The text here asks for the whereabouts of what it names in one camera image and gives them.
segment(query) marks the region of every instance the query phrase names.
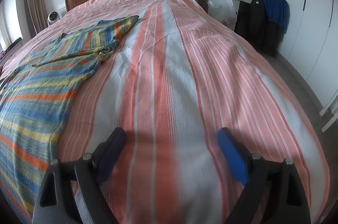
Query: multicolored striped garment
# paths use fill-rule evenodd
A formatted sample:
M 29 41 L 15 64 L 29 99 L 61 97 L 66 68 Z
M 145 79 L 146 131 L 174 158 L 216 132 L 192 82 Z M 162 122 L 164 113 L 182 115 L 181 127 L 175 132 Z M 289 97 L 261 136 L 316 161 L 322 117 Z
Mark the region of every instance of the multicolored striped garment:
M 0 84 L 0 185 L 22 221 L 33 215 L 81 84 L 109 59 L 137 19 L 99 21 L 62 34 L 23 59 Z
M 228 127 L 251 152 L 293 159 L 315 222 L 330 174 L 309 120 L 269 63 L 194 0 L 90 0 L 25 44 L 1 78 L 62 32 L 132 15 L 136 25 L 79 90 L 59 158 L 93 152 L 122 127 L 126 145 L 101 187 L 120 224 L 220 224 L 242 191 L 216 141 Z

